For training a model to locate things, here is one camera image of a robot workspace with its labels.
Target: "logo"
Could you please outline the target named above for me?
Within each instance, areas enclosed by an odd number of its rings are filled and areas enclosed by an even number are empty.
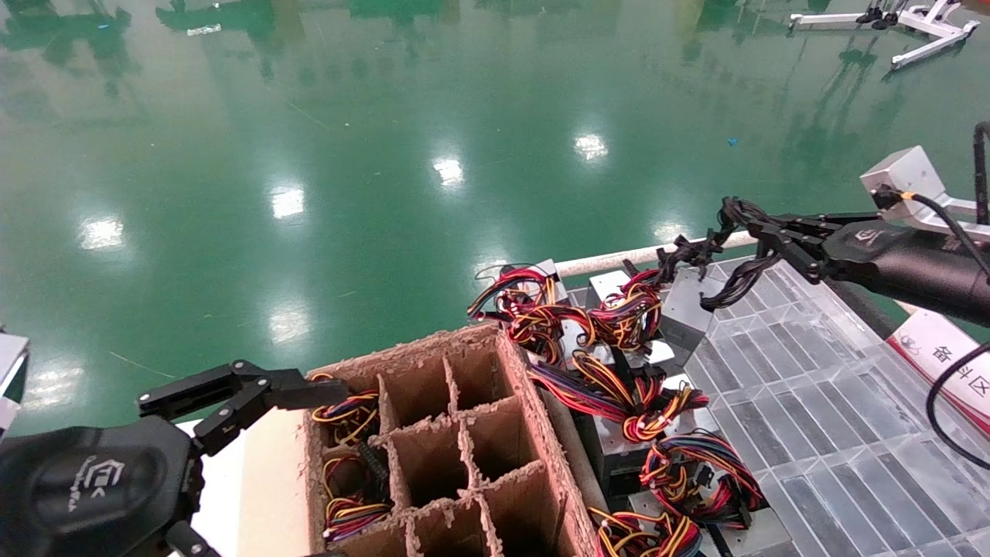
[[[873,230],[873,229],[860,230],[859,232],[856,232],[855,238],[856,240],[859,240],[860,242],[866,244],[866,246],[872,246],[873,242],[875,242],[876,239],[879,238],[880,235],[882,234],[883,232],[880,230]]]
[[[68,511],[73,512],[79,506],[82,499],[83,490],[92,490],[89,493],[90,499],[105,498],[107,488],[116,486],[121,481],[121,473],[124,472],[125,464],[114,459],[107,459],[99,464],[93,465],[96,455],[86,457],[82,461],[82,466],[75,473],[75,480],[68,491]]]

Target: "black wire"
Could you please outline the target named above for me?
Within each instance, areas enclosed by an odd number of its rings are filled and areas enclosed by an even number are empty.
[[[945,382],[948,381],[948,378],[952,377],[952,374],[955,372],[961,370],[963,366],[975,360],[977,356],[980,356],[986,352],[990,352],[990,342],[983,343],[976,347],[962,358],[959,358],[956,362],[949,366],[947,370],[942,372],[939,378],[932,383],[932,388],[929,390],[928,398],[925,399],[925,413],[928,415],[929,424],[932,425],[935,435],[937,435],[942,442],[948,445],[948,448],[952,449],[958,453],[959,456],[975,464],[976,466],[984,470],[990,470],[990,462],[981,459],[966,449],[963,449],[958,443],[953,441],[948,434],[942,431],[941,426],[939,425],[939,419],[935,415],[935,400],[939,396],[941,389],[945,386]]]
[[[776,265],[780,258],[780,254],[772,254],[739,265],[726,280],[726,285],[721,291],[711,297],[701,298],[701,307],[713,311],[722,307],[729,307],[743,299],[743,296],[753,288],[763,272]]]
[[[966,251],[969,252],[969,255],[973,256],[973,259],[976,260],[976,264],[980,266],[980,269],[983,270],[983,274],[986,275],[987,284],[990,284],[990,265],[987,264],[986,260],[983,258],[983,254],[976,248],[976,245],[973,244],[972,238],[966,234],[965,230],[962,230],[962,227],[959,226],[959,223],[956,222],[954,218],[952,218],[952,215],[948,214],[948,211],[946,211],[944,207],[924,195],[913,193],[910,199],[913,201],[918,201],[922,205],[932,209],[935,211],[935,214],[941,218],[941,220],[945,221],[948,229],[952,231],[952,234],[954,234],[956,238],[959,239],[959,242],[966,249]]]
[[[976,263],[980,266],[980,269],[982,269],[983,273],[986,274],[987,283],[990,283],[990,266],[987,265],[987,262],[983,259],[983,254],[980,253],[980,251],[976,248],[976,245],[973,244],[972,239],[969,237],[968,234],[966,234],[966,231],[963,230],[962,227],[959,226],[959,223],[956,222],[955,219],[948,214],[948,211],[946,211],[941,205],[935,203],[931,199],[928,199],[924,195],[918,195],[917,193],[914,193],[911,195],[910,199],[914,201],[918,201],[919,203],[932,209],[933,211],[935,211],[936,215],[938,215],[939,218],[941,218],[941,220],[945,221],[945,224],[948,226],[948,229],[952,231],[952,234],[955,235],[956,238],[959,239],[959,242],[966,248],[966,250],[970,253],[970,255],[973,256],[973,259],[976,260]],[[990,351],[990,342],[978,346],[977,348],[973,349],[968,354],[957,360],[951,366],[949,366],[948,369],[942,372],[939,378],[936,379],[934,383],[932,383],[932,388],[929,389],[928,397],[925,399],[925,414],[928,415],[929,424],[932,426],[932,429],[935,431],[935,434],[939,437],[939,439],[941,439],[942,442],[948,445],[948,448],[958,453],[962,458],[968,460],[969,462],[985,470],[990,470],[990,463],[970,453],[966,449],[963,449],[958,443],[953,441],[948,436],[948,434],[946,434],[941,429],[941,426],[939,425],[939,419],[935,414],[935,400],[939,396],[939,392],[941,392],[942,388],[945,386],[945,383],[948,381],[950,377],[952,377],[952,374],[961,370],[963,366],[972,362],[978,356],[988,351]]]
[[[976,185],[976,224],[990,224],[987,208],[987,162],[983,139],[990,137],[990,122],[980,122],[973,130],[973,181]]]

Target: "plastic grid tray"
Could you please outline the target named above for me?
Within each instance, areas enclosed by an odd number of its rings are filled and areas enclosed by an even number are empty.
[[[936,439],[924,380],[826,286],[771,269],[685,372],[793,540],[753,557],[990,556],[990,475]],[[940,419],[986,458],[961,415]]]

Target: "green epoxy floor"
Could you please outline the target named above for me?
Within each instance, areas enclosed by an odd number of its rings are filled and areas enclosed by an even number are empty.
[[[805,0],[7,1],[19,433],[126,422],[236,358],[309,369],[458,327],[482,267],[699,235],[727,194],[864,210],[856,177],[904,147],[968,194],[990,116],[990,25],[888,74],[919,39],[788,37]]]

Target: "wire bundle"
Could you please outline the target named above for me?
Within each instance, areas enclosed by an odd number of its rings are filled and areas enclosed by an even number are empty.
[[[574,321],[584,331],[577,339],[579,346],[589,346],[597,340],[591,319],[581,308],[545,304],[517,306],[517,311],[507,328],[509,339],[552,365],[563,359],[558,342],[563,336],[562,320]]]
[[[527,282],[536,286],[535,291],[519,288],[521,284]],[[467,314],[477,319],[511,322],[516,315],[526,309],[541,304],[553,304],[556,301],[555,294],[553,277],[548,277],[535,269],[512,269],[489,284],[467,307]],[[481,308],[492,299],[495,300],[496,311],[482,310]]]
[[[605,371],[612,377],[611,370]],[[620,393],[612,389],[612,380],[596,377],[600,371],[597,367],[586,367],[580,376],[575,376],[567,370],[562,370],[549,363],[536,362],[530,366],[528,375],[535,383],[550,391],[565,406],[579,412],[601,416],[616,423],[622,423],[630,415],[628,393],[625,387]]]
[[[707,463],[726,474],[713,492],[702,498],[700,487],[688,478],[685,462]],[[740,506],[750,511],[766,506],[759,484],[736,450],[718,435],[703,430],[657,440],[646,455],[640,482],[670,512],[704,524],[745,528]]]
[[[327,374],[316,374],[310,381],[332,379]],[[337,445],[353,445],[360,439],[378,431],[378,391],[363,390],[333,406],[320,406],[313,410],[313,421],[326,423]]]
[[[609,514],[588,507],[598,527],[598,557],[691,557],[701,546],[701,530],[686,517],[669,514],[646,516],[634,512]],[[650,522],[657,532],[644,532],[639,521]]]
[[[528,374],[565,406],[621,424],[634,443],[652,441],[677,414],[708,404],[708,397],[687,383],[664,389],[663,375],[635,378],[635,392],[630,392],[615,372],[583,350],[575,350],[571,362],[575,373],[536,362]]]
[[[588,311],[592,325],[605,344],[632,352],[656,336],[660,328],[658,290],[644,282],[627,282],[622,295],[612,295]]]
[[[639,417],[630,417],[623,422],[623,434],[627,439],[636,443],[648,443],[663,433],[663,430],[670,426],[677,414],[684,410],[693,410],[708,405],[708,397],[687,383],[681,384],[678,390],[668,391],[671,393],[671,397],[662,410],[648,412]]]
[[[556,300],[553,277],[533,269],[513,269],[489,284],[467,307],[467,314],[505,324],[514,343],[553,365],[563,360],[558,341],[563,336],[564,320],[581,327],[577,339],[581,347],[602,341],[624,351],[634,351],[659,331],[658,285],[649,282],[656,276],[657,270],[637,274],[623,286],[621,295],[610,296],[599,307],[585,312],[578,307],[553,303]],[[531,286],[521,287],[526,283]],[[494,310],[482,309],[490,301]]]
[[[335,496],[330,489],[330,476],[344,462],[356,462],[363,466],[359,458],[353,455],[335,458],[323,466],[323,487],[330,496],[325,513],[327,529],[323,532],[324,539],[340,541],[362,531],[369,524],[384,518],[391,505],[385,502],[366,502],[362,491],[344,496]],[[365,469],[365,480],[370,482],[370,474]]]

